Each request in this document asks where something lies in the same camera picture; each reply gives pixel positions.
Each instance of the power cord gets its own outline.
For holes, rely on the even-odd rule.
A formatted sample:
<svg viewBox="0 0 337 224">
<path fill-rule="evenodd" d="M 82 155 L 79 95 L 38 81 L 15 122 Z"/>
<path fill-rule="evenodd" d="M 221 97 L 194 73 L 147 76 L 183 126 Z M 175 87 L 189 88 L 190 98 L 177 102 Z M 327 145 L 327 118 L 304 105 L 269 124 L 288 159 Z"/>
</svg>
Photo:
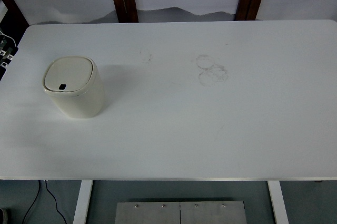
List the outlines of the power cord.
<svg viewBox="0 0 337 224">
<path fill-rule="evenodd" d="M 4 34 L 1 30 L 0 30 L 0 33 L 1 33 L 2 35 L 4 35 L 4 36 L 8 37 L 8 38 L 11 38 L 11 39 L 13 40 L 13 42 L 14 42 L 14 46 L 16 47 L 15 40 L 14 40 L 12 37 L 10 37 L 10 36 Z"/>
<path fill-rule="evenodd" d="M 63 218 L 63 220 L 64 220 L 64 223 L 67 224 L 67 221 L 65 220 L 63 214 L 61 214 L 60 211 L 59 211 L 58 208 L 57 208 L 57 200 L 56 200 L 55 196 L 51 193 L 51 191 L 48 190 L 47 180 L 44 180 L 44 181 L 45 181 L 45 183 L 46 183 L 46 189 L 47 189 L 47 191 L 48 191 L 49 194 L 52 195 L 52 197 L 55 199 L 56 211 L 62 216 L 62 218 Z"/>
<path fill-rule="evenodd" d="M 25 217 L 24 217 L 23 220 L 22 220 L 22 224 L 24 224 L 28 212 L 30 211 L 30 209 L 31 209 L 32 206 L 34 205 L 34 203 L 35 203 L 35 201 L 36 201 L 36 199 L 37 199 L 37 196 L 38 196 L 38 194 L 40 193 L 41 184 L 40 184 L 40 181 L 39 181 L 39 180 L 38 180 L 37 182 L 38 182 L 38 191 L 37 191 L 36 197 L 35 197 L 33 203 L 31 204 L 31 206 L 29 207 L 29 209 L 27 210 L 27 212 L 26 212 L 26 214 L 25 214 Z"/>
<path fill-rule="evenodd" d="M 39 193 L 40 193 L 41 184 L 40 184 L 40 181 L 39 181 L 39 180 L 38 180 L 37 182 L 38 182 L 38 191 L 37 191 L 36 197 L 35 197 L 33 203 L 31 204 L 31 206 L 29 207 L 29 209 L 27 210 L 27 212 L 26 212 L 26 214 L 25 214 L 25 217 L 24 217 L 23 220 L 22 220 L 22 224 L 24 224 L 25 219 L 26 219 L 26 217 L 27 217 L 27 214 L 29 213 L 29 211 L 30 211 L 30 209 L 32 208 L 32 206 L 34 205 L 34 203 L 35 203 L 35 201 L 36 201 L 36 199 L 37 199 L 37 196 L 38 196 Z M 62 218 L 63 218 L 65 224 L 67 224 L 67 221 L 65 220 L 64 216 L 60 213 L 60 211 L 59 211 L 58 208 L 57 208 L 57 200 L 56 200 L 55 196 L 54 196 L 54 195 L 52 194 L 52 192 L 49 191 L 49 189 L 48 189 L 48 186 L 47 186 L 47 180 L 45 180 L 45 183 L 46 183 L 46 189 L 47 189 L 47 191 L 49 192 L 50 195 L 52 195 L 52 197 L 53 197 L 54 200 L 55 200 L 56 211 L 62 216 Z"/>
</svg>

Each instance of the trash can lid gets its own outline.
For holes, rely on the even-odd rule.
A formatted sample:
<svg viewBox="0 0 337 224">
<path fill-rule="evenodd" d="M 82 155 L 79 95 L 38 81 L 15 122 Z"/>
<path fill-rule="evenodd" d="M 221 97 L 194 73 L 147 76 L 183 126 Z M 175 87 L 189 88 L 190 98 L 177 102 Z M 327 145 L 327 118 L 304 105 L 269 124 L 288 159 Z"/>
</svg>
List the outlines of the trash can lid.
<svg viewBox="0 0 337 224">
<path fill-rule="evenodd" d="M 86 86 L 92 74 L 93 64 L 89 58 L 61 57 L 47 69 L 43 85 L 51 92 L 75 92 Z"/>
</svg>

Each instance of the black button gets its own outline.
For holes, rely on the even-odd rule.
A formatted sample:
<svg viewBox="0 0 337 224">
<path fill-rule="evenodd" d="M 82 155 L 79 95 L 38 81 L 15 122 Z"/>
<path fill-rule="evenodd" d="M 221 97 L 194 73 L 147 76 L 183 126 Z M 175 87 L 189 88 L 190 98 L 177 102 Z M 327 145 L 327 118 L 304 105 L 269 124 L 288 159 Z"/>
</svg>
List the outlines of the black button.
<svg viewBox="0 0 337 224">
<path fill-rule="evenodd" d="M 61 85 L 58 87 L 58 89 L 59 89 L 59 90 L 64 90 L 66 86 L 67 86 L 66 84 L 61 84 Z"/>
</svg>

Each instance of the stain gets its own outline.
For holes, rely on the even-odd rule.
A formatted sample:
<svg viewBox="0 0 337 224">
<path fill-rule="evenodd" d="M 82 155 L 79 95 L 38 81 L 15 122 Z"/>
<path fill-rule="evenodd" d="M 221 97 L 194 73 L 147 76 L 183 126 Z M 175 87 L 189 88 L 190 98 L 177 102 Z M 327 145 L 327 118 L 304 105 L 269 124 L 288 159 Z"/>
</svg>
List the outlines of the stain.
<svg viewBox="0 0 337 224">
<path fill-rule="evenodd" d="M 152 54 L 148 50 L 140 50 L 140 55 L 142 56 L 143 63 L 149 64 L 152 61 Z"/>
<path fill-rule="evenodd" d="M 226 124 L 224 124 L 222 127 L 220 127 L 220 129 L 217 131 L 216 135 L 215 135 L 215 140 L 219 139 L 220 136 L 220 132 L 223 130 L 223 128 L 225 127 Z"/>
<path fill-rule="evenodd" d="M 214 64 L 214 59 L 206 54 L 199 55 L 196 59 L 196 65 L 201 70 L 209 70 Z"/>
<path fill-rule="evenodd" d="M 196 59 L 196 65 L 202 71 L 199 74 L 199 82 L 203 86 L 213 86 L 228 79 L 225 67 L 216 64 L 215 60 L 209 55 L 199 55 Z"/>
</svg>

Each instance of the black cable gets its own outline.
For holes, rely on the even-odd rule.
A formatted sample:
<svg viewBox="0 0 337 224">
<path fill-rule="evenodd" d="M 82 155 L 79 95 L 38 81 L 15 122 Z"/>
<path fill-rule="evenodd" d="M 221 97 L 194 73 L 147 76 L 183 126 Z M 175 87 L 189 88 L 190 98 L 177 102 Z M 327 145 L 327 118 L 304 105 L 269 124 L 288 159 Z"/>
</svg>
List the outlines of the black cable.
<svg viewBox="0 0 337 224">
<path fill-rule="evenodd" d="M 30 208 L 28 209 L 28 211 L 26 212 L 25 217 L 23 217 L 22 224 L 25 222 L 25 219 L 26 219 L 26 216 L 27 216 L 29 210 L 32 208 L 33 204 L 35 203 L 35 201 L 36 201 L 36 199 L 37 199 L 38 194 L 40 193 L 41 184 L 40 184 L 40 181 L 39 181 L 39 180 L 38 180 L 37 182 L 38 182 L 38 191 L 37 191 L 37 195 L 36 195 L 36 197 L 35 197 L 33 203 L 31 204 L 31 207 L 30 207 Z"/>
<path fill-rule="evenodd" d="M 61 214 L 60 213 L 60 211 L 58 210 L 58 208 L 57 208 L 57 200 L 56 200 L 56 198 L 55 198 L 55 196 L 51 193 L 51 191 L 49 191 L 48 190 L 48 187 L 47 187 L 47 180 L 44 180 L 45 181 L 45 183 L 46 183 L 46 189 L 47 189 L 47 191 L 49 192 L 49 194 L 50 195 L 52 195 L 53 196 L 53 198 L 55 199 L 55 204 L 56 204 L 56 211 L 62 216 L 62 218 L 63 218 L 63 220 L 64 220 L 64 222 L 65 222 L 65 224 L 67 224 L 67 221 L 65 220 L 65 218 L 64 218 L 64 216 L 63 216 L 63 214 Z"/>
</svg>

